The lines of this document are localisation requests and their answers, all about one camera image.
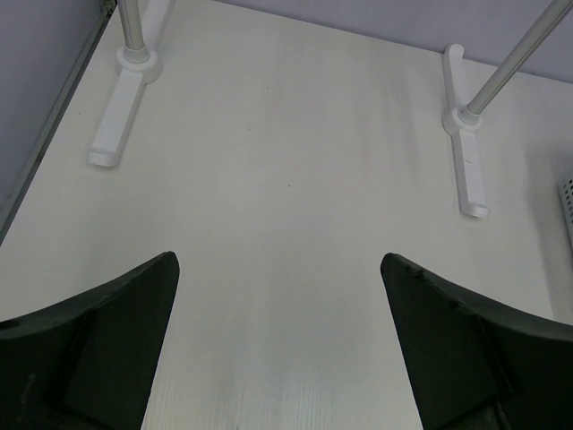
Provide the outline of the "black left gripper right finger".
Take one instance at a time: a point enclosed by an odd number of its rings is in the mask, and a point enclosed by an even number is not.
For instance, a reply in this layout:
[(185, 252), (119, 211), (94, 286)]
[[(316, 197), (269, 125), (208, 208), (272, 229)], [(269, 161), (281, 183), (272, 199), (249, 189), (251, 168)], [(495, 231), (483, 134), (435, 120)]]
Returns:
[(399, 254), (381, 277), (425, 429), (570, 429), (572, 328)]

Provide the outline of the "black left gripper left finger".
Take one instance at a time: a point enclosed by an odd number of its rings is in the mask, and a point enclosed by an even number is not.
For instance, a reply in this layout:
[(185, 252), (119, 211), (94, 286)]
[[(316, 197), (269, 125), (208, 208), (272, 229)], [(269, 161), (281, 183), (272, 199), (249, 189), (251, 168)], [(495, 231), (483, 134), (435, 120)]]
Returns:
[(139, 429), (180, 275), (165, 252), (1, 323), (3, 429)]

